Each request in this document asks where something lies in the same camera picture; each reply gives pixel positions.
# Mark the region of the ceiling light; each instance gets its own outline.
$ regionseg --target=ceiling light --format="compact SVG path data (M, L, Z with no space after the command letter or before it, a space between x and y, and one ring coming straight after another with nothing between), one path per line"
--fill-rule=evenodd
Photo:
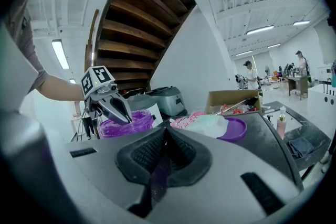
M61 64L63 69L69 69L69 65L67 62L67 58L65 57L63 47L62 47L62 40L55 39L51 42L53 45L54 51L56 53L57 59L59 63Z
M265 30L269 30L269 29L272 29L272 28L274 28L274 25L268 25L268 26L265 26L265 27L262 27L262 28L257 28L257 29L254 29L254 30L247 31L246 34L251 35L251 34L258 33L258 32L265 31Z
M236 54L236 56L243 55L243 54L249 54L250 52L252 52L252 50L249 50L249 51L243 52L243 53L241 53L241 54Z
M267 48L269 49L269 48L273 48L273 47L277 47L277 46L280 46L281 44L279 43L279 44L275 44L275 45L272 45L272 46L268 46Z
M309 20L302 20L302 21L293 23L293 25L306 25L308 23L310 23Z

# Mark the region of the gray cloth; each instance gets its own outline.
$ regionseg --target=gray cloth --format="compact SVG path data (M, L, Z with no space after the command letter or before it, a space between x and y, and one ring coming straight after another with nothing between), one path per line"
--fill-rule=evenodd
M31 92L38 88L49 75L35 52L30 15L26 9L27 2L28 0L14 0L5 17L5 24L19 50L38 72L38 77L29 90Z
M290 140L288 145L292 150L292 155L298 158L306 157L314 150L314 147L304 137Z

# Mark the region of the man in white shirt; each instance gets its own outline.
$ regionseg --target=man in white shirt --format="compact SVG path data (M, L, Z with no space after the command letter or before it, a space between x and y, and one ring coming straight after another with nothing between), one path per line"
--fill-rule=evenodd
M257 70L252 67L251 61L246 61L243 66L247 67L247 88L249 90L258 90Z
M307 76L307 67L306 67L306 59L303 57L302 52L298 50L296 55L299 57L299 68L300 68L300 73L302 76Z

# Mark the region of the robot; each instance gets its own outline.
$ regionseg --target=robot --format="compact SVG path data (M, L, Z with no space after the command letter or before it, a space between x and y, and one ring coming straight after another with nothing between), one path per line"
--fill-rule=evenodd
M104 115L120 125L132 122L130 106L118 93L114 77L105 66L89 67L81 79L81 87L92 119Z

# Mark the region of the pink bottle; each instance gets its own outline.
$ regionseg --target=pink bottle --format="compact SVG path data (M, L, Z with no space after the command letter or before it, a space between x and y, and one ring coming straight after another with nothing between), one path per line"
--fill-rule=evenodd
M285 138L285 129L286 129L286 108L283 106L280 108L280 116L278 118L277 132L280 135L281 139Z

